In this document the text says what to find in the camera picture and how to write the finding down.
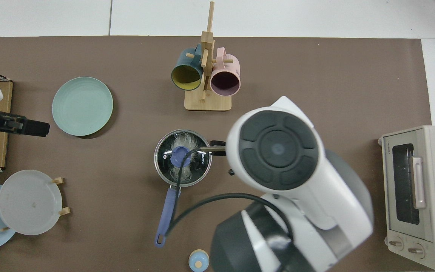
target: oven knob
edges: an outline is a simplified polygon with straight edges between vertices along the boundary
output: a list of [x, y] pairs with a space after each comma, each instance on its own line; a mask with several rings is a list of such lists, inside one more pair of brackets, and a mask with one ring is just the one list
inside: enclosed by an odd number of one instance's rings
[[408, 249], [409, 252], [416, 254], [417, 257], [424, 259], [426, 257], [424, 247], [416, 243], [413, 248]]
[[404, 241], [400, 237], [395, 237], [393, 241], [389, 241], [389, 245], [395, 246], [398, 250], [404, 249]]

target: light green plate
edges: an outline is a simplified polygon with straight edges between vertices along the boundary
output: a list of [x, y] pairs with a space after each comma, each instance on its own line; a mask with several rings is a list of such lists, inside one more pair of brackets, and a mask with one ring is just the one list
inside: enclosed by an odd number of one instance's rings
[[74, 136], [97, 132], [108, 122], [113, 109], [107, 86], [88, 76], [71, 79], [60, 87], [51, 107], [57, 126]]

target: blue mug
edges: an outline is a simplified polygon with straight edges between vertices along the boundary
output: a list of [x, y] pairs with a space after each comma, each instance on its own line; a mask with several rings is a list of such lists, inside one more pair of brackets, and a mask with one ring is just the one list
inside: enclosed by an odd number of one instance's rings
[[[194, 57], [187, 57], [187, 53], [194, 55]], [[187, 48], [181, 52], [179, 59], [177, 59], [177, 64], [171, 73], [172, 82], [178, 88], [191, 91], [199, 87], [202, 79], [201, 56], [200, 43], [196, 48]]]

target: oven door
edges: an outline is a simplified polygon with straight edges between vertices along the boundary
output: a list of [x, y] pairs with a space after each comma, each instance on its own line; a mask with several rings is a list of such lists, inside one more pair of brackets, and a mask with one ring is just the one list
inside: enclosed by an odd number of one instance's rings
[[385, 137], [391, 230], [432, 241], [423, 129]]

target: oven window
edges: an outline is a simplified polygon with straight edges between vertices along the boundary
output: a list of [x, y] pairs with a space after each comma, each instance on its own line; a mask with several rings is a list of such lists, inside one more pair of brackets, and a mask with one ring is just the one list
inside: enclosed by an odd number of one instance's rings
[[394, 164], [395, 182], [395, 207], [397, 219], [402, 222], [419, 224], [419, 210], [414, 208], [412, 203], [413, 177], [410, 168], [412, 167], [412, 156], [414, 145], [405, 144], [392, 148], [392, 160]]

